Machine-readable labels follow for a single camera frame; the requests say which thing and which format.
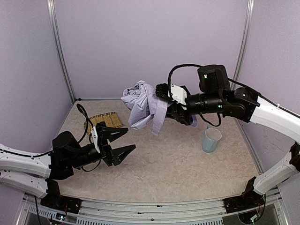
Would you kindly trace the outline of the lavender folding umbrella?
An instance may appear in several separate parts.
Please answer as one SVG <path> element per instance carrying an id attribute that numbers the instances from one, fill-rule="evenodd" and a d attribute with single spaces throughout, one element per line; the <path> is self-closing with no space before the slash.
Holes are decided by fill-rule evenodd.
<path id="1" fill-rule="evenodd" d="M 197 118 L 189 115 L 181 105 L 156 96 L 155 88 L 145 81 L 138 81 L 126 88 L 122 102 L 131 111 L 128 124 L 136 130 L 144 129 L 152 121 L 151 132 L 159 135 L 165 118 L 177 120 L 187 126 L 196 126 Z"/>

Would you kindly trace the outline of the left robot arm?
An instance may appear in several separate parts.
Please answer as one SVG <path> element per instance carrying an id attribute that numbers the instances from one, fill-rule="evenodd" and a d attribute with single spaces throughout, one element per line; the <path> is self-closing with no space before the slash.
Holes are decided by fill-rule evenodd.
<path id="1" fill-rule="evenodd" d="M 104 161 L 119 165 L 135 148 L 128 145 L 112 149 L 110 142 L 128 132 L 126 128 L 105 127 L 93 131 L 94 143 L 81 146 L 71 132 L 60 133 L 52 150 L 37 154 L 0 146 L 0 181 L 40 199 L 43 206 L 78 213 L 81 199 L 60 193 L 58 180 L 74 175 L 74 169 Z"/>

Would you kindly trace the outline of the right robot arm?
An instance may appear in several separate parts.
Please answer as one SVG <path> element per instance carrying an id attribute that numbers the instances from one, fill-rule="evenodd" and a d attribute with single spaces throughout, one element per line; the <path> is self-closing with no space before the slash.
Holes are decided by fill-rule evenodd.
<path id="1" fill-rule="evenodd" d="M 275 130 L 291 139 L 294 144 L 287 154 L 261 175 L 251 178 L 244 192 L 224 199 L 227 212 L 249 209 L 264 204 L 264 195 L 279 183 L 300 171 L 300 117 L 275 104 L 251 87 L 239 84 L 232 90 L 223 65 L 197 65 L 201 93 L 190 94 L 185 86 L 170 81 L 156 87 L 156 95 L 170 103 L 167 115 L 190 125 L 193 115 L 216 113 L 219 119 L 233 117 Z"/>

